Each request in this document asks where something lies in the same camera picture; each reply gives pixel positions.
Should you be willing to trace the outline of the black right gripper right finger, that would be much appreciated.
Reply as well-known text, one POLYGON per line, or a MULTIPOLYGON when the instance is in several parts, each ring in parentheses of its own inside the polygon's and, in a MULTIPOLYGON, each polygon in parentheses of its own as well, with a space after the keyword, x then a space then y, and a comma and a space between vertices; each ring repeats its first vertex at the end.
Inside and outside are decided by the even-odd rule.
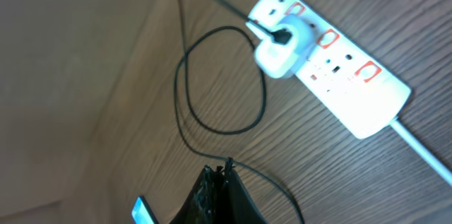
POLYGON ((231 158, 225 163, 217 197, 217 223, 266 224, 246 187, 234 169, 231 158))

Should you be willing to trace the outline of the blue Galaxy smartphone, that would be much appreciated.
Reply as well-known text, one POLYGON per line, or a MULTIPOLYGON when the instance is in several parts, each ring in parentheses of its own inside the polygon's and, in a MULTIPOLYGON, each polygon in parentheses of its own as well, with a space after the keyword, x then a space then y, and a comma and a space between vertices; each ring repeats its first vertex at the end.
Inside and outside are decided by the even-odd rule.
POLYGON ((144 196, 138 196, 133 205, 131 216, 135 224, 158 224, 158 220, 151 211, 144 196))

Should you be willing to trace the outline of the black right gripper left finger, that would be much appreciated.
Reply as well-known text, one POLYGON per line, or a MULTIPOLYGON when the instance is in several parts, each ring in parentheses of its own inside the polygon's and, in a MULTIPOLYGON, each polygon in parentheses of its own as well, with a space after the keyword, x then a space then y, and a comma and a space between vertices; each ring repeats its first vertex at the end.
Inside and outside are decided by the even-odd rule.
POLYGON ((223 181, 221 172, 205 166, 170 224, 213 224, 223 181))

